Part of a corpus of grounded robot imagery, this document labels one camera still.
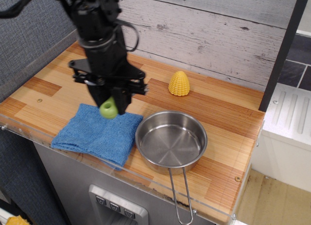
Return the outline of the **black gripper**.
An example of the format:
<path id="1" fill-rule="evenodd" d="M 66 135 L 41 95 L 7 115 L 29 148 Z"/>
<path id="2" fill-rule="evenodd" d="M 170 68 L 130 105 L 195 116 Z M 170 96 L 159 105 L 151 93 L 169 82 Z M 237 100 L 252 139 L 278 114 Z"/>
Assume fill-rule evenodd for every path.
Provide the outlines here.
<path id="1" fill-rule="evenodd" d="M 123 115 L 132 94 L 147 93 L 145 73 L 127 61 L 127 50 L 118 41 L 79 39 L 78 43 L 86 58 L 71 60 L 69 67 L 74 80 L 87 85 L 97 107 L 112 95 L 119 115 Z"/>

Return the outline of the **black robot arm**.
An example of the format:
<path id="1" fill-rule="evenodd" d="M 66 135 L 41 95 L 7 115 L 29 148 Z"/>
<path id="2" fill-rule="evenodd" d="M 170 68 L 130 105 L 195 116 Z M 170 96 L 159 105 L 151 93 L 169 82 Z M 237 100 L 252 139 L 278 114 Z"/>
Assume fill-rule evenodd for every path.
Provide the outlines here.
<path id="1" fill-rule="evenodd" d="M 122 115 L 131 103 L 133 94 L 144 95 L 145 73 L 127 60 L 122 26 L 132 24 L 119 20 L 119 0 L 57 0 L 75 25 L 78 43 L 86 58 L 72 60 L 76 82 L 86 84 L 97 106 L 114 100 Z"/>

